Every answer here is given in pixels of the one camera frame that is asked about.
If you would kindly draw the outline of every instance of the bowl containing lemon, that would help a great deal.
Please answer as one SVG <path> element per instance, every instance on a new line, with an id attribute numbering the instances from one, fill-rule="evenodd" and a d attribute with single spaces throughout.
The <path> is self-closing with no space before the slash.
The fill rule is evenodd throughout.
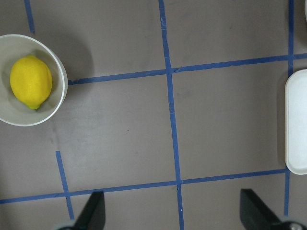
<path id="1" fill-rule="evenodd" d="M 38 125 L 59 109 L 67 92 L 60 59 L 44 44 L 19 34 L 0 36 L 0 120 Z"/>

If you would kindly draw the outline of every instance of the bowl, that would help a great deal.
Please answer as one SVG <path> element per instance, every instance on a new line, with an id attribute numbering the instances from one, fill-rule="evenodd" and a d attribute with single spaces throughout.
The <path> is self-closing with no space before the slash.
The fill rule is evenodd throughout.
<path id="1" fill-rule="evenodd" d="M 44 44 L 19 34 L 0 36 L 0 120 L 15 126 L 34 126 L 51 118 L 63 103 L 67 92 L 67 74 L 60 59 Z M 50 96 L 32 110 L 20 102 L 10 86 L 13 64 L 29 54 L 47 64 L 52 75 Z"/>

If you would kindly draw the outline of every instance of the white tray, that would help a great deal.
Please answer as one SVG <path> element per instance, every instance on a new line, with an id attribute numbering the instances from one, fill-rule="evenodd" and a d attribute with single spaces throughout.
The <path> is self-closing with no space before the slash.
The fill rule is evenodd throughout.
<path id="1" fill-rule="evenodd" d="M 286 164 L 307 174 L 307 69 L 291 75 L 285 87 Z"/>

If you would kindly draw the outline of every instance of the bowl rim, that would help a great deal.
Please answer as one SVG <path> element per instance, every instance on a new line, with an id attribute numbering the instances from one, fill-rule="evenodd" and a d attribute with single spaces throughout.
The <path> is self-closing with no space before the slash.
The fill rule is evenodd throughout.
<path id="1" fill-rule="evenodd" d="M 55 107 L 55 109 L 52 111 L 52 113 L 50 115 L 48 115 L 46 118 L 44 118 L 41 121 L 38 121 L 38 122 L 35 122 L 35 123 L 31 123 L 31 124 L 17 124 L 17 123 L 13 123 L 13 122 L 4 120 L 3 118 L 0 117 L 1 121 L 4 121 L 5 123 L 10 124 L 10 125 L 14 125 L 14 126 L 27 127 L 27 126 L 35 126 L 35 125 L 41 124 L 41 123 L 47 121 L 48 119 L 50 119 L 55 114 L 55 112 L 59 109 L 59 107 L 62 105 L 62 103 L 64 101 L 64 98 L 65 98 L 65 95 L 66 95 L 65 88 L 66 88 L 66 84 L 68 84 L 68 83 L 67 83 L 67 80 L 65 78 L 66 72 L 64 73 L 65 70 L 63 71 L 63 69 L 62 69 L 63 64 L 61 65 L 60 59 L 51 51 L 51 49 L 49 49 L 43 43 L 37 41 L 34 38 L 31 38 L 31 37 L 28 37 L 28 36 L 25 36 L 25 35 L 21 35 L 21 34 L 6 34 L 6 35 L 0 36 L 0 39 L 6 38 L 6 37 L 22 37 L 22 38 L 31 40 L 31 41 L 39 44 L 40 46 L 42 46 L 52 56 L 53 60 L 56 62 L 57 66 L 58 66 L 58 68 L 60 70 L 60 75 L 61 75 L 61 80 L 62 80 L 62 95 L 61 95 L 61 99 L 59 100 L 58 105 Z"/>

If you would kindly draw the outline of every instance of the lemon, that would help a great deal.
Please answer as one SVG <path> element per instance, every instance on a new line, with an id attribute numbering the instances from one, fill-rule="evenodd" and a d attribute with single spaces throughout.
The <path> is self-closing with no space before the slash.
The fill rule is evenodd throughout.
<path id="1" fill-rule="evenodd" d="M 10 84 L 19 101 L 30 109 L 38 109 L 51 93 L 52 77 L 43 61 L 28 55 L 13 65 Z"/>

